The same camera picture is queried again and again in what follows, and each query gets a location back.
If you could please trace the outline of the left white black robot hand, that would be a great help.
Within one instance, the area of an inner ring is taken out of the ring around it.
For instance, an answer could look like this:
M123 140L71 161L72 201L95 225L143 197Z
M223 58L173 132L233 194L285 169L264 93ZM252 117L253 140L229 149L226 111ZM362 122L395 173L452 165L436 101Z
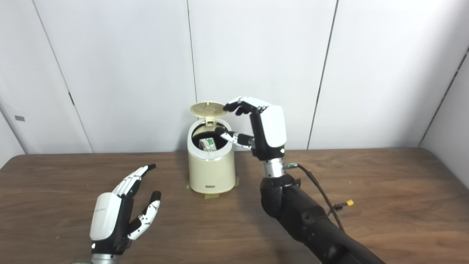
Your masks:
M156 168L156 164L139 167L130 173L111 191L99 195L96 200L89 237L92 241L92 264L115 264L151 226L159 211L160 191L153 191L148 204L135 219L130 220L134 196L144 176Z

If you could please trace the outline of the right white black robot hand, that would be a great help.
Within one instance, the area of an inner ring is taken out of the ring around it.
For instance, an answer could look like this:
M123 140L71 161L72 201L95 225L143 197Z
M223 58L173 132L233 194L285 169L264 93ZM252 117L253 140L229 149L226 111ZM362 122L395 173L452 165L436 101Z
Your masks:
M253 97L240 96L229 101L224 111L237 116L249 115L253 135L216 128L222 139L251 150L260 161L283 158L285 153L286 125L282 107L269 104Z

